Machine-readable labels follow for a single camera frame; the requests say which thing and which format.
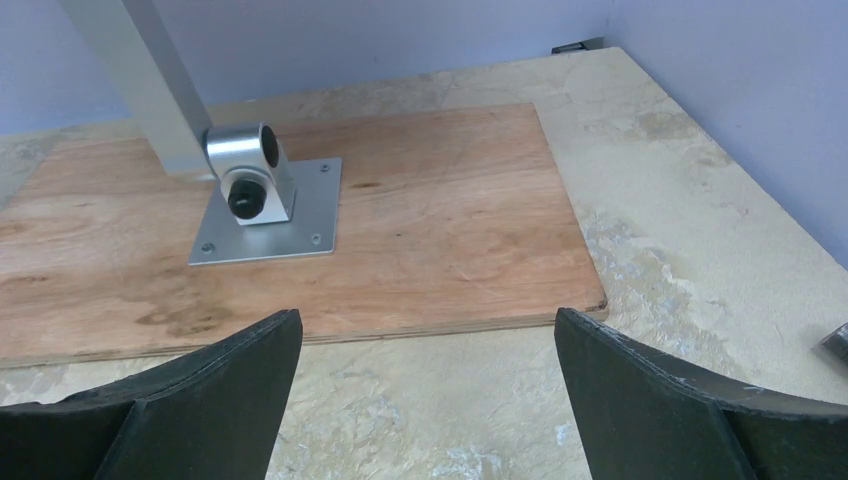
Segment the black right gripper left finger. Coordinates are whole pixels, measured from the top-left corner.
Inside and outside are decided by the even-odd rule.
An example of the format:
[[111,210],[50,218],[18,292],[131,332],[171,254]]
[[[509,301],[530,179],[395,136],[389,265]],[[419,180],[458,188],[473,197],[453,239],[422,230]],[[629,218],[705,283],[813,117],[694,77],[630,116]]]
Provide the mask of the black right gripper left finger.
[[5,479],[261,479],[302,347],[283,310],[55,403],[1,410]]

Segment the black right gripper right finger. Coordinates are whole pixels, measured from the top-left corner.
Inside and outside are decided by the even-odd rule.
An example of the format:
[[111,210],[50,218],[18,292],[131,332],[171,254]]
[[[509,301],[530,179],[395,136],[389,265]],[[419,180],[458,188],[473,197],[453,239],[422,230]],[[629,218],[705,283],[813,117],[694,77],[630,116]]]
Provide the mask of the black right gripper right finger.
[[555,318],[596,479],[843,479],[847,409],[734,380],[582,312]]

